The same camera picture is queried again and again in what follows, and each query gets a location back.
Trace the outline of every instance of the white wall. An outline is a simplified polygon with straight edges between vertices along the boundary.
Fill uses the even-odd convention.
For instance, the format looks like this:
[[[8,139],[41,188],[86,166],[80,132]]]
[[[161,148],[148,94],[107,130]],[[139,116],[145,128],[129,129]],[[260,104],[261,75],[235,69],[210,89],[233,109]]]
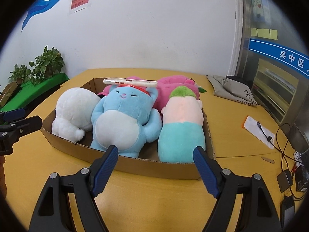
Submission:
[[[69,13],[71,0],[16,26],[0,58],[0,84],[17,62],[48,44],[59,49],[69,77],[86,69],[134,67],[225,76],[239,54],[242,0],[90,0]]]

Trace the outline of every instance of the gray cloth bag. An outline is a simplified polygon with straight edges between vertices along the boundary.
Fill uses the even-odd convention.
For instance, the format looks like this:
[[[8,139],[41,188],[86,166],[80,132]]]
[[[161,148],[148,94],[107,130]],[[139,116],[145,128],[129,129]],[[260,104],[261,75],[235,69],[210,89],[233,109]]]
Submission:
[[[215,96],[233,100],[246,105],[257,105],[251,90],[245,84],[216,75],[207,76],[207,78],[214,87]]]

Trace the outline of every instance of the cardboard tray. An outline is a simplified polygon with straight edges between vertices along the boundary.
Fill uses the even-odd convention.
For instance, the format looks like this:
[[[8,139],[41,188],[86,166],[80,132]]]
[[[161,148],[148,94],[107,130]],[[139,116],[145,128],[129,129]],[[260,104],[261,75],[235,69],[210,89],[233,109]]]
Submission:
[[[107,86],[103,83],[105,78],[95,78],[82,86],[94,93],[100,93]],[[92,132],[87,132],[84,139],[79,143],[74,143],[60,138],[51,133],[52,123],[56,118],[53,110],[43,121],[41,132],[48,142],[56,149],[74,156],[78,159],[92,163],[95,159],[103,155],[102,151],[90,148],[92,142]],[[206,152],[208,156],[215,159],[215,153],[212,146],[211,134],[208,129],[206,115],[204,114],[203,131],[206,140]],[[157,141],[146,143],[139,153],[139,158],[129,158],[119,156],[115,170],[166,179],[198,179],[200,175],[194,163],[166,163],[160,162],[157,151]]]

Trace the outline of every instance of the blue plush cat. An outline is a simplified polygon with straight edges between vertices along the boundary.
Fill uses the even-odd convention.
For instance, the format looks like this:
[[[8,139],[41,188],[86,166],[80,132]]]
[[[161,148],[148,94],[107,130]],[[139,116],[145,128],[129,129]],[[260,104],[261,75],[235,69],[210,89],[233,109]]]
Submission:
[[[162,129],[161,116],[152,109],[157,97],[156,88],[113,85],[92,113],[90,147],[106,151],[114,145],[119,155],[137,158],[144,144],[159,138]]]

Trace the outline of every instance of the sticky note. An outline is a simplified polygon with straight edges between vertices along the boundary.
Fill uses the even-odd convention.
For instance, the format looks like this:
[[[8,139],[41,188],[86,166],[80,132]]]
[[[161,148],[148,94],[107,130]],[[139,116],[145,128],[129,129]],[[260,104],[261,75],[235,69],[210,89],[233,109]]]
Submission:
[[[251,36],[257,36],[256,28],[251,29]]]
[[[270,39],[278,40],[278,31],[270,30]]]
[[[270,39],[270,36],[269,36],[269,29],[263,29],[263,37],[264,37],[264,38]]]
[[[257,29],[257,36],[263,37],[263,29]]]

